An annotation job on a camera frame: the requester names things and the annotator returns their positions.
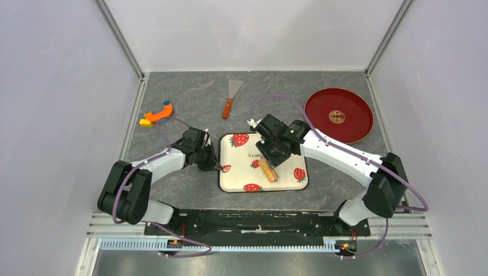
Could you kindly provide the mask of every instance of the orange toy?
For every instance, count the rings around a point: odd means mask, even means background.
[[[157,122],[159,121],[159,119],[171,115],[173,113],[173,105],[169,101],[164,102],[164,105],[165,108],[159,113],[153,114],[150,111],[148,113],[145,113],[144,117],[146,118],[146,120],[148,120],[149,122]]]

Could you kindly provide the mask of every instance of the red tray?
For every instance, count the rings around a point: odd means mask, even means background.
[[[326,88],[310,96],[305,114],[314,127],[345,144],[364,139],[373,128],[373,112],[358,95],[341,88]]]

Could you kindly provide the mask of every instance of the gold logo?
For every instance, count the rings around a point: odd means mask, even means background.
[[[342,124],[346,120],[346,116],[339,110],[332,110],[329,113],[329,119],[335,124]]]

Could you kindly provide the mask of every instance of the wire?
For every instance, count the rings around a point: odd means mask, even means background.
[[[183,236],[183,237],[185,237],[185,236],[186,236],[186,234],[185,234],[185,224],[184,224],[184,223],[183,223],[183,224],[181,224],[180,228],[181,228],[181,230],[182,230],[182,236]]]
[[[406,182],[403,178],[401,178],[398,174],[394,173],[393,171],[391,171],[389,168],[375,162],[374,160],[368,160],[367,157],[365,156],[362,156],[360,154],[357,154],[345,147],[342,147],[338,144],[335,144],[333,142],[327,142],[327,140],[322,136],[320,135],[320,133],[317,131],[317,129],[312,125],[312,122],[310,121],[310,119],[308,119],[307,115],[305,114],[305,110],[302,108],[302,106],[297,102],[295,101],[293,98],[291,97],[288,97],[288,96],[285,96],[285,95],[278,95],[278,94],[272,94],[272,95],[265,95],[265,96],[262,96],[262,97],[259,97],[257,100],[255,100],[252,104],[251,104],[251,108],[249,109],[249,111],[247,112],[247,120],[251,120],[251,115],[252,115],[252,111],[254,109],[254,107],[256,106],[256,104],[258,102],[260,102],[261,100],[265,99],[265,98],[272,98],[272,97],[276,97],[276,98],[284,98],[284,99],[287,99],[289,101],[291,101],[292,103],[294,103],[299,109],[300,111],[302,112],[302,115],[303,117],[305,118],[305,120],[307,121],[308,125],[310,126],[310,129],[313,131],[313,133],[315,135],[317,135],[325,144],[328,144],[334,148],[337,148],[338,150],[341,150],[341,151],[344,151],[346,153],[349,153],[363,161],[366,161],[367,163],[370,163],[374,166],[376,166],[377,168],[385,171],[386,173],[390,174],[392,177],[394,177],[396,180],[400,181],[400,183],[402,185],[404,185],[405,187],[407,187],[407,189],[409,189],[419,200],[420,202],[422,203],[423,207],[420,208],[420,207],[415,207],[415,206],[398,206],[399,208],[401,209],[405,209],[405,210],[415,210],[415,211],[422,211],[422,212],[426,212],[429,210],[429,205],[427,204],[427,202],[425,201],[425,199],[423,198],[422,195],[420,195],[420,193],[414,188],[412,187],[412,185],[410,185],[408,182]],[[386,228],[385,228],[385,231],[384,231],[384,235],[383,235],[383,238],[381,239],[381,241],[378,243],[378,245],[371,249],[370,251],[366,252],[366,253],[363,253],[363,254],[360,254],[358,256],[353,256],[353,257],[344,257],[344,258],[351,258],[351,259],[355,259],[355,258],[360,258],[360,257],[363,257],[363,256],[367,256],[373,252],[375,252],[376,250],[378,250],[379,248],[381,248],[381,246],[383,245],[385,239],[386,239],[386,236],[388,234],[388,219],[386,218]]]
[[[175,117],[171,117],[171,116],[167,116],[167,117],[163,117],[161,119],[159,119],[157,122],[156,122],[156,128],[159,132],[159,134],[161,135],[161,137],[163,137],[164,141],[166,142],[167,146],[167,150],[165,152],[162,152],[160,154],[157,154],[157,155],[154,155],[153,157],[150,157],[142,162],[140,162],[139,164],[135,165],[132,170],[129,171],[129,173],[125,176],[124,180],[122,181],[122,184],[120,185],[120,188],[119,190],[117,191],[117,195],[115,196],[115,201],[113,203],[113,209],[112,209],[112,220],[115,224],[121,224],[123,223],[124,221],[123,220],[117,220],[117,206],[119,205],[119,201],[120,201],[120,196],[122,195],[122,191],[124,190],[124,187],[126,186],[127,182],[129,181],[129,179],[131,178],[131,176],[134,174],[134,172],[141,168],[142,166],[144,166],[145,164],[149,164],[150,162],[154,161],[154,160],[157,160],[159,158],[162,158],[166,155],[169,154],[169,152],[171,151],[171,143],[169,142],[169,139],[167,138],[167,136],[162,132],[162,130],[160,129],[159,127],[159,122],[161,120],[164,120],[164,119],[172,119],[172,120],[176,120],[176,121],[179,121],[181,123],[183,123],[184,125],[186,125],[188,128],[190,127],[190,125],[188,123],[186,123],[185,121],[181,120],[181,119],[178,119],[178,118],[175,118]],[[202,255],[206,255],[206,254],[209,254],[211,251],[212,251],[212,247],[207,245],[207,244],[204,244],[204,243],[200,243],[198,241],[194,241],[194,240],[191,240],[191,239],[187,239],[185,237],[182,237],[182,236],[179,236],[175,233],[173,233],[172,231],[166,229],[165,227],[163,227],[163,225],[160,225],[159,223],[155,223],[153,221],[145,221],[147,223],[150,223],[150,224],[153,224],[155,225],[156,227],[158,227],[159,229],[165,231],[166,233],[174,236],[174,237],[177,237],[185,242],[188,242],[188,243],[192,243],[192,244],[197,244],[199,246],[204,246],[204,247],[207,247],[208,250],[207,251],[204,251],[204,252],[199,252],[199,253],[195,253],[195,254],[188,254],[188,255],[168,255],[167,257],[168,258],[188,258],[188,257],[195,257],[195,256],[202,256]]]
[[[347,252],[349,252],[349,253],[351,253],[351,254],[355,254],[355,252],[354,252],[354,251],[351,251],[351,250],[349,250],[349,249],[347,249],[347,248],[344,248],[344,250],[345,250],[345,251],[347,251]]]
[[[380,242],[375,246],[375,248],[369,250],[368,252],[365,252],[365,253],[362,253],[362,254],[359,254],[359,255],[356,255],[356,256],[341,256],[341,258],[342,259],[350,259],[350,260],[357,259],[357,258],[361,258],[361,257],[368,256],[370,254],[373,254],[378,249],[380,249],[383,246],[384,241],[386,240],[386,236],[388,235],[388,225],[389,225],[388,224],[388,219],[385,218],[385,220],[386,220],[386,223],[385,223],[385,229],[384,229],[383,237],[380,240]]]
[[[356,230],[351,231],[351,243],[357,240]]]
[[[207,247],[208,250],[206,251],[203,251],[203,252],[198,252],[198,253],[193,253],[193,254],[187,254],[187,255],[166,255],[166,257],[168,258],[190,258],[190,257],[197,257],[197,256],[203,256],[203,255],[206,255],[206,254],[209,254],[211,251],[212,251],[212,247],[209,246],[208,244],[205,244],[205,243],[201,243],[199,241],[194,241],[194,240],[191,240],[191,239],[187,239],[185,237],[182,237],[172,231],[170,231],[169,229],[166,229],[163,225],[160,225],[159,223],[154,223],[154,222],[149,222],[150,224],[156,226],[157,228],[165,231],[166,233],[174,236],[174,237],[177,237],[179,238],[180,240],[183,240],[187,243],[192,243],[192,244],[196,244],[198,246],[203,246],[203,247]]]

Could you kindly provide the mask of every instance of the white wall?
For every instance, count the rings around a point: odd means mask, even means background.
[[[401,0],[106,0],[145,71],[363,70]]]
[[[0,270],[73,275],[137,80],[91,0],[0,3]]]
[[[488,2],[415,1],[373,72],[447,275],[488,271]]]

